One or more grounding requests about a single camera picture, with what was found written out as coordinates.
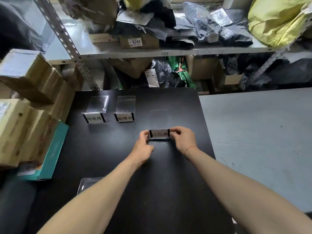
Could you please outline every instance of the person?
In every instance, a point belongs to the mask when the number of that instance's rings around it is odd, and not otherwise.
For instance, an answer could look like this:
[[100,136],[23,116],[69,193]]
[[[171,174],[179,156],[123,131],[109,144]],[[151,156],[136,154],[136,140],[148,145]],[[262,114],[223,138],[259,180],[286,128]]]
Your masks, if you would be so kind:
[[[170,137],[175,140],[177,149],[197,168],[221,204],[249,233],[312,233],[309,217],[271,189],[202,152],[190,129],[173,127]],[[131,176],[149,159],[154,149],[147,144],[148,139],[149,131],[142,131],[124,161],[68,202],[38,234],[102,234]]]

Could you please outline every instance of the gray table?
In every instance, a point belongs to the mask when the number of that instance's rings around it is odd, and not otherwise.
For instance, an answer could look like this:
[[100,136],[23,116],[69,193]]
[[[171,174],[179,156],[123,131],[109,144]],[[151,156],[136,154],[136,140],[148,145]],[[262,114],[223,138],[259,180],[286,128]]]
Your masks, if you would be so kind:
[[217,161],[312,211],[312,88],[200,96]]

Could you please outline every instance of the right forearm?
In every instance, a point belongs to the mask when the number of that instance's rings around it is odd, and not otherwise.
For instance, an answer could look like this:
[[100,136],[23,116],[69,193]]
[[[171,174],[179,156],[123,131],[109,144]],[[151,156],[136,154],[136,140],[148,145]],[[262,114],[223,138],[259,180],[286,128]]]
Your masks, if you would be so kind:
[[271,189],[196,147],[190,148],[186,157],[228,212],[250,233],[312,233],[310,219]]

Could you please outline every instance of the red string bracelet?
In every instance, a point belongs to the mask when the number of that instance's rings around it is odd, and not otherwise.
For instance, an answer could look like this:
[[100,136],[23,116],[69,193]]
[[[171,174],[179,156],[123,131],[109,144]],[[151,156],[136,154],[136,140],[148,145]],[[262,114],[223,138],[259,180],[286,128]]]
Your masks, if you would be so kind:
[[[197,146],[191,146],[191,147],[197,147]],[[191,147],[188,147],[188,149],[189,149],[189,148],[191,148]],[[188,151],[188,149],[187,149],[187,150],[185,150],[184,155],[186,154],[186,151]]]

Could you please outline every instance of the black table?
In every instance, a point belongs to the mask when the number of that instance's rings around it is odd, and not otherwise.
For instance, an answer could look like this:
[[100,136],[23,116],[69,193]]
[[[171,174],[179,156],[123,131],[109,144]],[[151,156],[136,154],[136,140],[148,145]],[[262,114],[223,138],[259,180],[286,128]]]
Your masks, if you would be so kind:
[[[110,96],[106,124],[87,124],[81,115],[95,95]],[[113,112],[120,95],[136,96],[135,122],[116,122]],[[78,92],[53,178],[38,184],[24,233],[36,233],[75,197],[82,178],[106,176],[123,161],[139,132],[150,129],[150,110],[157,109],[169,110],[170,126],[192,129],[198,147],[215,158],[193,89]],[[105,233],[234,233],[230,215],[175,145],[171,141],[150,144],[155,146],[150,160],[131,178]]]

